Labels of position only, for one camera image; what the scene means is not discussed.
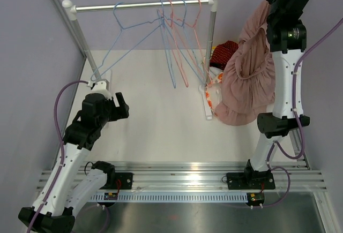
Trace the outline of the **red polka dot skirt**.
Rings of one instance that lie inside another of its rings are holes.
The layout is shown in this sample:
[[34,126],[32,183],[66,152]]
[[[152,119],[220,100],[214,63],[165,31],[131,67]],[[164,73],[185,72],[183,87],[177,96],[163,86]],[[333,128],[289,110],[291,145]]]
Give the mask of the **red polka dot skirt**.
[[225,43],[216,46],[212,52],[210,66],[224,70],[226,64],[237,51],[237,49],[238,43],[234,41],[226,41]]

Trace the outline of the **pink wire hanger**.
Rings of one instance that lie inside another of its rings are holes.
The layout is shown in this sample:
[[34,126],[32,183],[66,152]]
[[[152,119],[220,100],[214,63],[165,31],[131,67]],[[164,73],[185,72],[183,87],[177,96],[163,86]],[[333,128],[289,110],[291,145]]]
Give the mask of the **pink wire hanger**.
[[173,4],[171,0],[168,0],[169,4],[170,4],[170,8],[171,8],[171,13],[170,13],[170,19],[168,20],[166,17],[164,17],[166,24],[168,25],[168,27],[171,30],[171,37],[174,41],[174,46],[175,46],[175,51],[172,51],[172,54],[174,56],[174,60],[177,64],[178,70],[180,72],[180,75],[183,79],[184,85],[186,88],[189,87],[189,83],[188,83],[188,79],[187,79],[187,74],[183,68],[183,63],[182,63],[182,59],[181,59],[181,51],[178,47],[178,43],[177,43],[177,39],[176,39],[176,29],[174,27],[174,8],[173,8]]
[[204,50],[201,47],[200,40],[199,40],[199,37],[197,34],[198,20],[199,20],[200,14],[202,12],[202,1],[201,0],[195,0],[195,4],[199,6],[199,9],[198,9],[197,16],[194,19],[194,22],[191,24],[191,23],[184,21],[183,23],[193,30],[193,33],[194,33],[194,36],[195,36],[195,39],[197,42],[198,50],[199,50],[200,55],[201,55],[201,57],[199,59],[197,58],[197,56],[195,54],[195,50],[192,47],[191,42],[188,40],[188,34],[185,30],[184,30],[184,35],[188,41],[189,48],[191,49],[191,51],[193,53],[194,58],[192,58],[192,56],[191,56],[191,58],[192,58],[194,65],[196,66],[196,68],[198,70],[198,74],[200,75],[201,86],[205,88],[208,85],[208,83],[212,82],[212,79],[211,79],[211,76],[209,73],[209,65],[207,64],[208,52],[207,52],[207,50]]

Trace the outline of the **orange floral skirt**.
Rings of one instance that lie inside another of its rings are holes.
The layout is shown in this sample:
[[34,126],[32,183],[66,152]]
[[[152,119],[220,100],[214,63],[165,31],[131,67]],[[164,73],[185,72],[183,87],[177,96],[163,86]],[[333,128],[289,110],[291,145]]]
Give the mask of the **orange floral skirt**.
[[218,118],[216,108],[222,101],[221,86],[223,71],[210,67],[210,76],[212,81],[205,88],[205,96],[212,114]]

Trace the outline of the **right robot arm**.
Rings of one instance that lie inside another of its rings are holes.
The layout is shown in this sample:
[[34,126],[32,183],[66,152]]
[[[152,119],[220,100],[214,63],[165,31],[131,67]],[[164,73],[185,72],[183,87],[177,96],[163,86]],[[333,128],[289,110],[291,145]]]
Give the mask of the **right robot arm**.
[[255,153],[241,177],[246,189],[274,190],[270,168],[276,145],[291,130],[306,127],[310,118],[303,114],[301,102],[300,58],[307,47],[307,31],[300,16],[309,0],[267,0],[267,40],[275,67],[275,102],[272,112],[259,114],[260,131]]

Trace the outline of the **blue wire hanger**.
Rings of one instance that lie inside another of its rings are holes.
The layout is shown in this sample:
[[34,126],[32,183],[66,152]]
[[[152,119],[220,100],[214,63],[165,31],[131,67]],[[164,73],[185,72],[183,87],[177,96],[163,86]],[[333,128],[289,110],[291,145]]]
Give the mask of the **blue wire hanger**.
[[[194,58],[194,56],[193,56],[191,49],[189,48],[188,41],[184,35],[184,30],[188,34],[188,40],[191,42],[192,47],[195,50],[195,54],[196,54],[197,58],[199,59],[201,57],[201,55],[200,55],[200,52],[198,50],[198,46],[197,46],[197,42],[196,42],[193,30],[183,23],[184,21],[188,22],[187,21],[188,4],[186,3],[186,0],[180,0],[180,2],[181,2],[181,5],[184,7],[183,16],[181,16],[181,17],[177,16],[175,13],[175,10],[174,10],[173,21],[174,21],[174,27],[176,29],[176,39],[177,39],[178,47],[181,51],[181,59],[182,59],[182,63],[183,63],[183,68],[184,68],[184,63],[186,63],[189,66],[189,68],[193,71],[194,75],[200,81],[200,75],[198,74],[198,70],[192,61],[192,58]],[[169,20],[170,14],[166,15],[166,11],[164,11],[164,14],[165,14],[165,17]],[[167,29],[168,42],[170,45],[171,61],[173,64],[173,62],[175,62],[175,60],[174,60],[174,56],[172,54],[172,51],[175,51],[175,46],[174,46],[174,41],[173,41],[172,36],[171,36],[171,30],[167,24],[166,24],[166,29]]]
[[[158,15],[156,18],[154,18],[153,20],[150,21],[141,21],[138,24],[132,24],[129,26],[123,26],[121,21],[119,20],[116,11],[118,10],[118,7],[120,5],[124,5],[123,2],[118,2],[114,5],[113,8],[113,16],[120,28],[120,32],[118,33],[118,36],[116,37],[116,39],[114,40],[112,46],[109,48],[109,50],[107,51],[107,53],[105,54],[105,56],[103,57],[103,60],[101,62],[101,64],[95,69],[95,71],[93,72],[93,74],[90,77],[90,80],[92,82],[96,82],[101,80],[101,78],[103,76],[105,76],[105,74],[110,71],[117,63],[119,63],[125,56],[127,56],[131,51],[133,51],[135,48],[137,48],[142,42],[144,42],[148,37],[150,37],[150,35],[152,35],[158,28],[161,28],[164,25],[164,22],[162,22],[162,16],[160,15],[160,13],[158,12]],[[110,53],[114,50],[115,47],[118,47],[119,44],[123,43],[124,44],[128,44],[129,40],[126,39],[126,36],[131,33],[131,35],[133,35],[133,33],[137,33],[137,29],[141,28],[141,27],[145,27],[146,25],[154,25],[155,28],[149,32],[148,34],[146,34],[141,40],[139,40],[138,42],[135,43],[134,46],[131,47],[131,49],[127,49],[126,52],[117,60],[113,60],[113,62],[111,63],[111,65],[109,65],[109,63],[107,62],[108,56],[110,55]]]
[[161,32],[161,37],[162,37],[162,43],[165,50],[166,62],[168,66],[170,79],[171,79],[173,88],[176,89],[176,80],[175,80],[172,58],[171,58],[171,53],[170,53],[170,45],[169,45],[168,36],[167,36],[163,0],[160,0],[160,3],[161,3],[161,9],[157,10],[157,14],[160,20],[160,32]]

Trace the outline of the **pink pleated skirt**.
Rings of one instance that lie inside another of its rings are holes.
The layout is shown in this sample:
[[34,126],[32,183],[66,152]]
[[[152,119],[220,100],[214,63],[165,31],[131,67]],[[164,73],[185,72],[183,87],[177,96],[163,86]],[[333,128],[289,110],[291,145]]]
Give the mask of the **pink pleated skirt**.
[[275,67],[267,40],[268,1],[262,1],[245,22],[238,49],[228,60],[221,80],[221,102],[214,112],[223,123],[253,122],[275,98]]

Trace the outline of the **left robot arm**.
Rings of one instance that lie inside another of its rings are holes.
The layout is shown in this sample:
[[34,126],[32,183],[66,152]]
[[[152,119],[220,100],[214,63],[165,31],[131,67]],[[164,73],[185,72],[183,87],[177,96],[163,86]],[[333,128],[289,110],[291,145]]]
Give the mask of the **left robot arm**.
[[74,189],[71,184],[105,125],[128,117],[129,106],[120,92],[114,97],[101,93],[85,96],[81,109],[65,130],[59,161],[45,187],[32,206],[23,207],[19,212],[18,218],[28,232],[71,232],[78,213],[91,195],[101,188],[121,187],[115,166],[103,161],[95,162]]

